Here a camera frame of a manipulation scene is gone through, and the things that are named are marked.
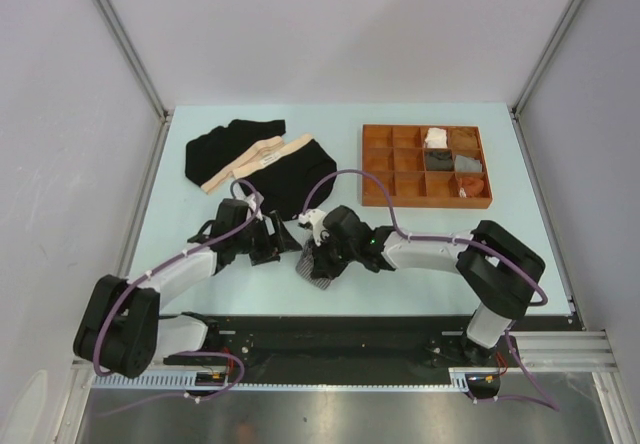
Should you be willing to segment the grey striped boxer underwear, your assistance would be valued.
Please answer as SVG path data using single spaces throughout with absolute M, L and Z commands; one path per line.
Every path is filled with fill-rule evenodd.
M 307 283 L 315 286 L 320 290 L 327 290 L 332 282 L 330 278 L 326 277 L 314 277 L 314 257 L 313 257 L 313 247 L 315 242 L 313 239 L 310 239 L 305 242 L 303 245 L 300 257 L 295 266 L 296 273 Z

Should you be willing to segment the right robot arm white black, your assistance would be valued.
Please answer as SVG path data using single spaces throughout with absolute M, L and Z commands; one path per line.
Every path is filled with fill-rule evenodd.
M 548 301 L 539 285 L 544 260 L 491 220 L 466 233 L 413 234 L 396 224 L 372 228 L 339 206 L 308 210 L 298 224 L 311 236 L 296 271 L 321 289 L 352 263 L 373 273 L 426 269 L 460 276 L 480 301 L 460 344 L 463 360 L 475 366 L 496 355 L 500 339 L 529 308 Z

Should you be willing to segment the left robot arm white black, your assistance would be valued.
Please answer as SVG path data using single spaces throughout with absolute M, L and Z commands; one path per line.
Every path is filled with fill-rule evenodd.
M 277 211 L 262 212 L 254 197 L 225 199 L 177 255 L 132 281 L 107 274 L 96 282 L 73 352 L 101 376 L 136 378 L 153 360 L 182 352 L 210 363 L 221 351 L 211 321 L 192 312 L 164 318 L 162 310 L 239 255 L 262 265 L 301 248 Z

